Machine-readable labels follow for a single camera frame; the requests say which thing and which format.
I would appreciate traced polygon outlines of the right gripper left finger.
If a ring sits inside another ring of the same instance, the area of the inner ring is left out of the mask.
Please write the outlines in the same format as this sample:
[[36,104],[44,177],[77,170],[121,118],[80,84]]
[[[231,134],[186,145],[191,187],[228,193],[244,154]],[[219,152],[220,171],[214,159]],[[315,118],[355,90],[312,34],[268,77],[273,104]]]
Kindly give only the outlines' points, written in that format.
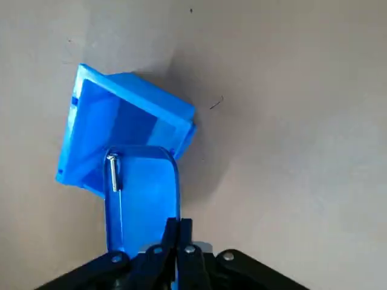
[[46,282],[38,289],[163,289],[171,277],[178,221],[169,218],[161,242],[130,258],[110,251]]

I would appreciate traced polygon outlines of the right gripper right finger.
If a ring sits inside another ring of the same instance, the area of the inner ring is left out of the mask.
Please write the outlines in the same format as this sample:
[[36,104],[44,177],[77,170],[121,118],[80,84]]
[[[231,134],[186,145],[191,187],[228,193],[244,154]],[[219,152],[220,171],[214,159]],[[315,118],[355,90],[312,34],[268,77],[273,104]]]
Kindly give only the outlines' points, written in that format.
[[191,219],[179,221],[177,239],[178,289],[305,289],[236,249],[214,255],[192,242]]

